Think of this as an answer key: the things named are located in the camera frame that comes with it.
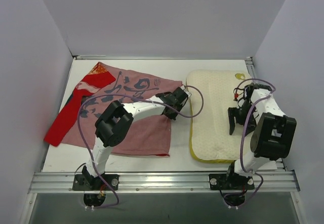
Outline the red pink printed pillowcase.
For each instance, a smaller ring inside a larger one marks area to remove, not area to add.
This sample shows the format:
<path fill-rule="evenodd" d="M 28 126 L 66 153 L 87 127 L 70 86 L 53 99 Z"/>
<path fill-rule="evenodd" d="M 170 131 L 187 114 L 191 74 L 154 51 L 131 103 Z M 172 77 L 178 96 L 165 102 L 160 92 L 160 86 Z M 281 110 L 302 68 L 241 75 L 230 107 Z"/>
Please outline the red pink printed pillowcase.
<path fill-rule="evenodd" d="M 109 103 L 118 100 L 131 103 L 132 99 L 149 99 L 159 93 L 173 92 L 181 81 L 161 78 L 133 70 L 119 69 L 98 62 L 75 86 L 65 106 L 45 135 L 44 141 L 54 147 L 69 144 L 84 147 L 77 127 L 80 125 L 90 147 L 95 143 L 95 122 Z M 120 155 L 167 156 L 171 144 L 171 121 L 151 116 L 134 122 L 126 138 L 113 148 Z"/>

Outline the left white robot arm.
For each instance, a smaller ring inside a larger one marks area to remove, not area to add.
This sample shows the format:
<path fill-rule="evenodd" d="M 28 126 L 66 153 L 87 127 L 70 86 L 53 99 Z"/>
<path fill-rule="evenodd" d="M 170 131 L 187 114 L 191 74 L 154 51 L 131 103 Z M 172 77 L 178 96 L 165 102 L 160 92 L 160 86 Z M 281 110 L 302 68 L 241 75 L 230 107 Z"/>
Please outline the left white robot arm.
<path fill-rule="evenodd" d="M 181 115 L 180 111 L 190 99 L 191 93 L 185 88 L 178 87 L 173 92 L 156 94 L 149 99 L 137 99 L 128 95 L 126 97 L 133 102 L 125 104 L 118 100 L 111 102 L 95 122 L 95 135 L 101 144 L 95 144 L 92 150 L 82 132 L 80 113 L 77 115 L 78 130 L 90 154 L 90 160 L 82 169 L 84 183 L 90 189 L 97 189 L 102 185 L 102 175 L 105 173 L 105 166 L 113 148 L 125 139 L 134 122 L 160 115 L 175 120 Z"/>

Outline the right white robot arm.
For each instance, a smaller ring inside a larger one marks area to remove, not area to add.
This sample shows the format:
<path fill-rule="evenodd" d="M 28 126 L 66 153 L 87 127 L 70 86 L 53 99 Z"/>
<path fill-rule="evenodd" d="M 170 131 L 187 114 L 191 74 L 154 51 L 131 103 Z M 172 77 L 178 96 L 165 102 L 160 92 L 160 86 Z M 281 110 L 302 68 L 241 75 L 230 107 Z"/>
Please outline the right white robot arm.
<path fill-rule="evenodd" d="M 288 117 L 278 106 L 273 93 L 274 85 L 249 79 L 247 85 L 239 84 L 233 90 L 236 107 L 228 108 L 229 134 L 236 125 L 242 125 L 239 159 L 225 174 L 230 188 L 247 184 L 263 165 L 286 158 L 290 152 L 297 121 Z"/>

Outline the cream pillow yellow edge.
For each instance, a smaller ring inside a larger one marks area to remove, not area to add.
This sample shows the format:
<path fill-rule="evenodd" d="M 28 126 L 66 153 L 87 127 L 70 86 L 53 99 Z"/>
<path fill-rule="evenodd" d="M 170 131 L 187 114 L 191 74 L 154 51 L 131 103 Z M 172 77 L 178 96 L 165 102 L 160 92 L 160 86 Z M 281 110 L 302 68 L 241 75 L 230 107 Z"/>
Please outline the cream pillow yellow edge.
<path fill-rule="evenodd" d="M 243 126 L 229 134 L 228 108 L 236 107 L 233 90 L 250 78 L 246 71 L 194 70 L 186 77 L 191 93 L 189 148 L 203 163 L 231 163 L 239 158 Z"/>

